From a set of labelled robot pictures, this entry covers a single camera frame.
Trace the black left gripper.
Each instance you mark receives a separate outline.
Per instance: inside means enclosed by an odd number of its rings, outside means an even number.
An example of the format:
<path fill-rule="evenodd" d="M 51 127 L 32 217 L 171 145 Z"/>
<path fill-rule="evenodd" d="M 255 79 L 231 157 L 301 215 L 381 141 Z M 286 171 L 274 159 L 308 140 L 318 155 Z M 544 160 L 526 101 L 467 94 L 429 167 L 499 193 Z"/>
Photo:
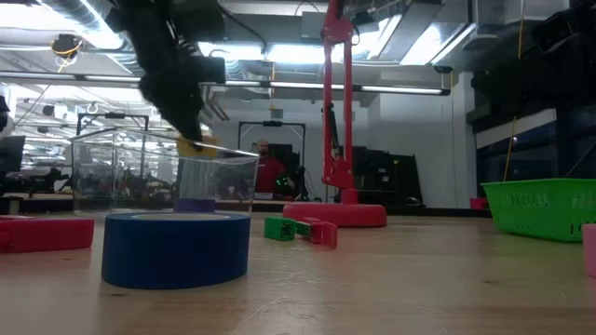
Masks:
<path fill-rule="evenodd" d="M 202 139 L 199 115 L 204 102 L 199 84 L 205 80 L 205 62 L 195 52 L 196 47 L 186 41 L 137 42 L 143 97 L 188 140 Z"/>

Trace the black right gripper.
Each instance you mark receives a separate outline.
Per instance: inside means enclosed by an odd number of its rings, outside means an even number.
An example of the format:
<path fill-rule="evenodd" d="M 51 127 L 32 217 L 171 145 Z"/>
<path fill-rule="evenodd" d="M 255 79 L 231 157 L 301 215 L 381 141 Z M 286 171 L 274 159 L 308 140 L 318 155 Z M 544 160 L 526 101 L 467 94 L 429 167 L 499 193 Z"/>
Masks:
<path fill-rule="evenodd" d="M 474 73 L 470 84 L 481 99 L 479 108 L 487 113 L 477 123 L 503 123 L 553 108 L 559 96 L 559 70 L 545 62 L 512 62 Z"/>

